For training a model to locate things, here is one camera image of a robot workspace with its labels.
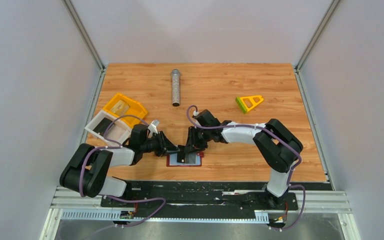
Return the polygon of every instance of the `gray floor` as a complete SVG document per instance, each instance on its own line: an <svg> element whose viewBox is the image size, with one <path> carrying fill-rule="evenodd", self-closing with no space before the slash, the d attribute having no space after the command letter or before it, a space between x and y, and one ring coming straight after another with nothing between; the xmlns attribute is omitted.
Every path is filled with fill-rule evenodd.
<svg viewBox="0 0 384 240"><path fill-rule="evenodd" d="M295 220L288 215L289 224ZM265 224L145 222L138 226L110 228L110 221L62 220L61 240L344 240L338 215L304 214L300 222L284 232L269 230Z"/></svg>

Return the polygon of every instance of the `metallic cylinder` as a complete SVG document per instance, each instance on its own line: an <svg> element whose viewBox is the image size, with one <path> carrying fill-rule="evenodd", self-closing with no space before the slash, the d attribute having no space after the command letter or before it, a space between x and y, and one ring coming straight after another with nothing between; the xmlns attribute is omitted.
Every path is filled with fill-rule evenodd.
<svg viewBox="0 0 384 240"><path fill-rule="evenodd" d="M171 71L171 104L174 107L180 106L180 71Z"/></svg>

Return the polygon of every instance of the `wood grain surface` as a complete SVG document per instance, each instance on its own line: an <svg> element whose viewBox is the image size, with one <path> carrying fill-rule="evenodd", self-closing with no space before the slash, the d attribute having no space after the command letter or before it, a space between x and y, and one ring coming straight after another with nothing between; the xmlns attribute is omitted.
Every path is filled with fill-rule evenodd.
<svg viewBox="0 0 384 240"><path fill-rule="evenodd" d="M179 69L180 106L172 106L171 76ZM158 119L158 129L174 144L184 145L191 126L186 109L208 109L220 122L265 123L279 119L302 142L303 162L293 181L325 181L325 174L307 119L293 67L290 64L110 64L95 114L116 94L136 100ZM235 97L262 95L264 102L243 114ZM87 143L105 146L89 135ZM200 167L166 167L165 157L146 153L135 166L118 166L108 175L125 180L268 181L270 167L257 147L242 143L209 142Z"/></svg>

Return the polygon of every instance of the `white wall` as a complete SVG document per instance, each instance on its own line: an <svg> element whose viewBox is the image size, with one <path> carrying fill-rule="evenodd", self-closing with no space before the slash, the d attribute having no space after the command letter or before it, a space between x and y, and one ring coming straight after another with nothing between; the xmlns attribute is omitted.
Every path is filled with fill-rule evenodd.
<svg viewBox="0 0 384 240"><path fill-rule="evenodd" d="M108 63L294 63L331 0L72 0Z"/></svg>
<svg viewBox="0 0 384 240"><path fill-rule="evenodd" d="M0 239L38 239L99 73L60 0L0 1Z"/></svg>
<svg viewBox="0 0 384 240"><path fill-rule="evenodd" d="M342 1L302 73L361 239L384 239L384 1Z"/></svg>

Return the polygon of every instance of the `yellow bin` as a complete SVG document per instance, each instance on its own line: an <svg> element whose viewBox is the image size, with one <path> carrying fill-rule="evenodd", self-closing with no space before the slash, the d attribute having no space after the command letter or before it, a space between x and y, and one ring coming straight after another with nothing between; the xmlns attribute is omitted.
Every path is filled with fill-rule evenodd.
<svg viewBox="0 0 384 240"><path fill-rule="evenodd" d="M114 117L118 118L122 115L134 115L138 118L144 119L148 111L138 101L132 100L127 96L117 93L104 107L103 110ZM139 124L141 121L134 117L121 118L131 129L134 125Z"/></svg>

